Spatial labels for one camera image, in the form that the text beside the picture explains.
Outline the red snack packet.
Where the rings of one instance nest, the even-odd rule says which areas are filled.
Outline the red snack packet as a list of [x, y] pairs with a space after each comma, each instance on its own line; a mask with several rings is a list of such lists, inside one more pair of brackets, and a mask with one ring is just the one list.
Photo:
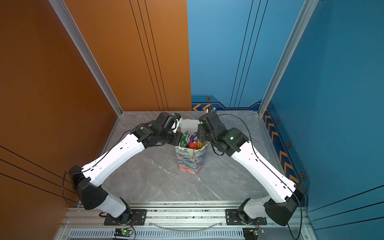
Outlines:
[[199, 144], [196, 142], [191, 142], [189, 145], [190, 149], [198, 150], [199, 149]]

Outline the pink berries candy bag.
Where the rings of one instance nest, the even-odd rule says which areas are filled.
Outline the pink berries candy bag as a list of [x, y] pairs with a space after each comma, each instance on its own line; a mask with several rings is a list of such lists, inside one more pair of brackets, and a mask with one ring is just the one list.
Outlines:
[[198, 133], [192, 133], [188, 138], [187, 147], [189, 148], [191, 142], [198, 143], [198, 141]]

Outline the floral white paper bag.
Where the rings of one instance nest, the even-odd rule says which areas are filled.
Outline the floral white paper bag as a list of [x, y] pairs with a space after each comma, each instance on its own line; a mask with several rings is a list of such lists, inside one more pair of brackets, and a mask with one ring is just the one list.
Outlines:
[[[192, 133], [198, 133], [198, 120], [185, 119], [182, 120], [180, 129], [184, 134], [188, 132], [189, 136]], [[209, 142], [205, 143], [204, 147], [198, 150], [190, 149], [187, 147], [181, 148], [180, 145], [176, 147], [176, 156], [179, 163], [179, 168], [183, 172], [197, 175], [204, 163], [206, 153], [208, 151]]]

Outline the green yellow Fox's candy bag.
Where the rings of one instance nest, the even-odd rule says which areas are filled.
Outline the green yellow Fox's candy bag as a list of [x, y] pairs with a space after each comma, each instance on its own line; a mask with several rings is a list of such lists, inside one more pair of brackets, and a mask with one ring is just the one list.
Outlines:
[[181, 142], [180, 142], [180, 147], [181, 147], [181, 148], [185, 148], [185, 147], [186, 147], [187, 142], [188, 142], [188, 137], [189, 137], [188, 132], [186, 132], [186, 133], [183, 134], [182, 139], [181, 139]]

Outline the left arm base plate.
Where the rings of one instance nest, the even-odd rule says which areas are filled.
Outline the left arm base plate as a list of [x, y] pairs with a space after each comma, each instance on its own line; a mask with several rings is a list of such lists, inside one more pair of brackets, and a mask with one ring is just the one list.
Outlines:
[[105, 226], [143, 226], [147, 217], [147, 210], [133, 209], [126, 210], [120, 217], [114, 218], [107, 214], [104, 225]]

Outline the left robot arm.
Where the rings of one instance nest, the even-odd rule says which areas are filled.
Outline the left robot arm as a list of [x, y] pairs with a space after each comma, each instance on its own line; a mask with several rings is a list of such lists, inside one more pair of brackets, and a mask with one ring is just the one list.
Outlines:
[[103, 182], [121, 165], [147, 148], [164, 144], [178, 146], [182, 133], [180, 122], [159, 126], [154, 121], [139, 124], [126, 131], [122, 139], [105, 154], [83, 167], [73, 166], [69, 170], [73, 189], [86, 210], [100, 210], [119, 225], [130, 225], [133, 212], [122, 199], [109, 193]]

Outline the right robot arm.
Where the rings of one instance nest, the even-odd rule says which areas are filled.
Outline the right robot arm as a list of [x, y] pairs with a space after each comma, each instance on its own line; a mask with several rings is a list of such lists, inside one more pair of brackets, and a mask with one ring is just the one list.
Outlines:
[[260, 199], [247, 198], [239, 206], [238, 214], [243, 224], [253, 224], [262, 217], [269, 217], [280, 226], [288, 224], [307, 192], [306, 186], [286, 178], [236, 128], [227, 130], [225, 126], [210, 128], [199, 124], [198, 138], [240, 163], [268, 192]]

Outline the small orange snack packet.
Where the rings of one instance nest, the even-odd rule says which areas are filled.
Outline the small orange snack packet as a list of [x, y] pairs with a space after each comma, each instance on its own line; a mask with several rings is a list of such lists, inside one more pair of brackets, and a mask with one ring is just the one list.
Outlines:
[[201, 149], [202, 147], [204, 147], [204, 145], [205, 143], [198, 141], [198, 149]]

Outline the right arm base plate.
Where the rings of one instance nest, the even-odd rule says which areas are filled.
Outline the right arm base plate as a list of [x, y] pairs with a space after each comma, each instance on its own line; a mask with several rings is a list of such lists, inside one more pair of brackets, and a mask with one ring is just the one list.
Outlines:
[[225, 210], [226, 224], [228, 226], [244, 225], [244, 226], [266, 226], [267, 219], [265, 217], [257, 217], [251, 219], [245, 213], [239, 212], [238, 209]]

